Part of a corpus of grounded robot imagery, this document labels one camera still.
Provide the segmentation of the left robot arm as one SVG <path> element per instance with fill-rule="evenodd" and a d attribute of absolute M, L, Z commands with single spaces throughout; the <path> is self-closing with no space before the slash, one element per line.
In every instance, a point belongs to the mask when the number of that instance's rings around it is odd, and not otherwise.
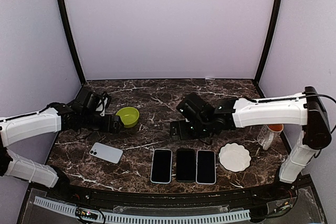
<path fill-rule="evenodd" d="M 15 153 L 10 146 L 43 135 L 82 129 L 119 133 L 124 127 L 121 117 L 108 114 L 111 96 L 90 89 L 81 90 L 68 103 L 52 102 L 34 112 L 1 118 L 1 176 L 53 188 L 63 201 L 74 197 L 69 178 L 56 166 L 38 163 Z"/>

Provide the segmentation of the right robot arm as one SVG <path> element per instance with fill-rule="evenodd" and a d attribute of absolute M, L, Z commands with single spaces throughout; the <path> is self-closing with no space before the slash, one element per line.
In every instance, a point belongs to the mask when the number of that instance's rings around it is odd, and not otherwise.
<path fill-rule="evenodd" d="M 176 107 L 184 119 L 170 123 L 170 137 L 190 140 L 254 125 L 300 125 L 301 133 L 279 169 L 278 180 L 268 187 L 269 197 L 278 200 L 287 193 L 288 184 L 297 179 L 313 156 L 332 141 L 334 129 L 329 125 L 321 97 L 323 94 L 307 86 L 304 92 L 284 97 L 224 98 L 213 107 L 196 93 L 191 93 Z"/>

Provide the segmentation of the black phone case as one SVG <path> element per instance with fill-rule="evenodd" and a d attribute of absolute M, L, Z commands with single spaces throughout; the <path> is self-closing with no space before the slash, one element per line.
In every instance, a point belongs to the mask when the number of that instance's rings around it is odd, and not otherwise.
<path fill-rule="evenodd" d="M 196 154 L 191 148 L 179 148 L 176 151 L 176 180 L 192 183 L 196 180 Z"/>

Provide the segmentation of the silver white phone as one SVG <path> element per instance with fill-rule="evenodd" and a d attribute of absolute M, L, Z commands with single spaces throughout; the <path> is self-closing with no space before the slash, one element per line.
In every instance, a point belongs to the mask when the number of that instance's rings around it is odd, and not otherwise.
<path fill-rule="evenodd" d="M 104 161 L 118 164 L 122 157 L 123 150 L 96 142 L 89 151 L 89 154 Z"/>

